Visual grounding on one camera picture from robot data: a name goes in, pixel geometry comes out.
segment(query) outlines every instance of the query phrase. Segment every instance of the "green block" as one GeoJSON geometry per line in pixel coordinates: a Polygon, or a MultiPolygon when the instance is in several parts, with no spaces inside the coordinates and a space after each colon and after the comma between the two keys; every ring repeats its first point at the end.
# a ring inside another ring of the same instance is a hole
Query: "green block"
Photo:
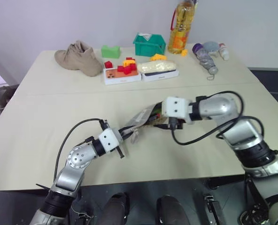
{"type": "Polygon", "coordinates": [[[118,59],[120,57],[120,47],[114,46],[109,48],[107,45],[101,47],[101,55],[103,58],[113,58],[118,59]]]}

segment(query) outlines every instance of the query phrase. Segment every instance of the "bottle handle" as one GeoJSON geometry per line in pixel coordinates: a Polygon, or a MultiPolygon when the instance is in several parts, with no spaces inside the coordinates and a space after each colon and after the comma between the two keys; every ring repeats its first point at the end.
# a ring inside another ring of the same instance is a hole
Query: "bottle handle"
{"type": "Polygon", "coordinates": [[[170,30],[173,30],[173,22],[175,20],[175,14],[176,14],[176,10],[173,12],[173,16],[172,16],[172,19],[171,19],[171,25],[170,25],[170,30]]]}

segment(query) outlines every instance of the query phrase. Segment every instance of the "red block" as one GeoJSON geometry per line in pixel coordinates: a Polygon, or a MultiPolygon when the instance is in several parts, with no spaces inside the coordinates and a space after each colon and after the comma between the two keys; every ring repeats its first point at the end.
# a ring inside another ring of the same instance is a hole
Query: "red block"
{"type": "Polygon", "coordinates": [[[123,66],[118,66],[117,67],[117,71],[118,72],[123,72],[124,71],[124,67],[123,66]]]}
{"type": "Polygon", "coordinates": [[[111,63],[111,61],[105,62],[105,68],[106,69],[113,68],[113,64],[111,63]]]}
{"type": "Polygon", "coordinates": [[[131,73],[131,66],[127,66],[124,68],[124,74],[127,75],[127,74],[130,74],[131,73]]]}
{"type": "Polygon", "coordinates": [[[131,66],[131,70],[132,70],[132,71],[133,71],[133,70],[137,70],[137,67],[136,67],[136,64],[135,64],[135,63],[131,63],[130,66],[131,66]]]}

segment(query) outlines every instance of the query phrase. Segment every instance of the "cooking oil bottle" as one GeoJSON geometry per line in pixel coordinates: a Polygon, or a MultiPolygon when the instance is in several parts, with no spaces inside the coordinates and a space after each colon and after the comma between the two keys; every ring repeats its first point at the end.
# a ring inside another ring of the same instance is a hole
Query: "cooking oil bottle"
{"type": "Polygon", "coordinates": [[[170,26],[171,33],[168,44],[168,51],[170,53],[180,54],[184,50],[193,21],[194,10],[194,2],[192,0],[185,0],[178,4],[170,26]],[[176,26],[173,28],[175,17],[177,21],[176,26]]]}

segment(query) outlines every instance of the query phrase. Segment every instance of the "green box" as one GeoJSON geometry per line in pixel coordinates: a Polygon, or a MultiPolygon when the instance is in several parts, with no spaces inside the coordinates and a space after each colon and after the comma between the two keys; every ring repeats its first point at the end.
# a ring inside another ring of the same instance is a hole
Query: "green box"
{"type": "Polygon", "coordinates": [[[114,46],[113,48],[103,45],[101,47],[101,55],[103,58],[118,59],[120,57],[120,47],[114,46]]]}
{"type": "Polygon", "coordinates": [[[161,55],[165,53],[166,43],[160,34],[152,34],[148,41],[137,34],[133,44],[135,44],[136,55],[151,57],[156,53],[161,55]]]}

